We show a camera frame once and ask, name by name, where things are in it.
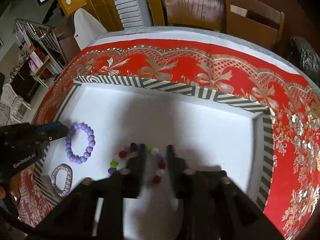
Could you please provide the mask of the striped white tray box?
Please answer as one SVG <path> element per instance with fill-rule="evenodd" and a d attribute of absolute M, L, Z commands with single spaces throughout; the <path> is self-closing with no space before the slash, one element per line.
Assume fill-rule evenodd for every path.
<path fill-rule="evenodd" d="M 267 106 L 213 89 L 131 77 L 77 78 L 52 121 L 86 124 L 94 150 L 71 163 L 73 184 L 108 176 L 112 158 L 131 142 L 168 145 L 196 170 L 219 167 L 264 209 L 273 174 L 273 131 Z"/>

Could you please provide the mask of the metal rack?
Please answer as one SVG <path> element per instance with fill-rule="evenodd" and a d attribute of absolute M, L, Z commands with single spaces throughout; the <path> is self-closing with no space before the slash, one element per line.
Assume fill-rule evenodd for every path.
<path fill-rule="evenodd" d="M 12 33 L 15 35 L 16 40 L 20 45 L 25 42 L 24 33 L 31 42 L 37 42 L 49 56 L 53 65 L 53 73 L 61 74 L 63 72 L 67 65 L 67 60 L 51 26 L 33 21 L 16 19 Z"/>

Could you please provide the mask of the white ironing board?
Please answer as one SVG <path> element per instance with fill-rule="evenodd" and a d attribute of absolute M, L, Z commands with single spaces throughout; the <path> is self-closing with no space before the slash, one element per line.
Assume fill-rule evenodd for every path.
<path fill-rule="evenodd" d="M 107 33 L 105 27 L 82 8 L 74 13 L 74 27 L 74 38 L 80 50 L 85 49 L 96 38 Z"/>

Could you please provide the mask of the red gold floral tablecloth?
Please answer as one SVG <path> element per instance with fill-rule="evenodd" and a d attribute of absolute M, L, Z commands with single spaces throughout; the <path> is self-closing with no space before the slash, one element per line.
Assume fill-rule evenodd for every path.
<path fill-rule="evenodd" d="M 306 79 L 259 56 L 218 43 L 132 39 L 85 48 L 49 90 L 34 118 L 53 120 L 77 76 L 125 84 L 136 78 L 197 87 L 232 105 L 251 100 L 271 111 L 273 139 L 258 204 L 285 239 L 296 239 L 319 201 L 319 96 Z"/>

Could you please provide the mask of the white louvered door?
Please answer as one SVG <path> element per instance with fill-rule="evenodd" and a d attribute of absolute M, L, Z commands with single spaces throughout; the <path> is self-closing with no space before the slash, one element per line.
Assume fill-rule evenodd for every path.
<path fill-rule="evenodd" d="M 113 1 L 124 29 L 143 26 L 143 19 L 137 0 Z"/>

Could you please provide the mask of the black plastic bag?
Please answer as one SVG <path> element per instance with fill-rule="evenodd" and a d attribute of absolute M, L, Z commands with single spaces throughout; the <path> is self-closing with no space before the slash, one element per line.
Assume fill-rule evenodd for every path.
<path fill-rule="evenodd" d="M 289 61 L 319 86 L 320 59 L 307 40 L 298 36 L 291 37 Z"/>

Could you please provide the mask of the wooden chair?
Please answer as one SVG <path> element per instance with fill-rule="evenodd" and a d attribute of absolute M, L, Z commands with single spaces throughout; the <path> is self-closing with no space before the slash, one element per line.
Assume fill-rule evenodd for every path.
<path fill-rule="evenodd" d="M 272 50 L 283 12 L 257 0 L 164 0 L 168 25 L 218 31 Z"/>

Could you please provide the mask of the round dark wooden table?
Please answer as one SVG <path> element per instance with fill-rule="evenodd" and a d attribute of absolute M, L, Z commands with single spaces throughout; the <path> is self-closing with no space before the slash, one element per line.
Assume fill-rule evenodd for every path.
<path fill-rule="evenodd" d="M 281 43 L 287 43 L 293 36 L 307 40 L 317 50 L 319 30 L 297 0 L 257 0 L 285 14 Z"/>

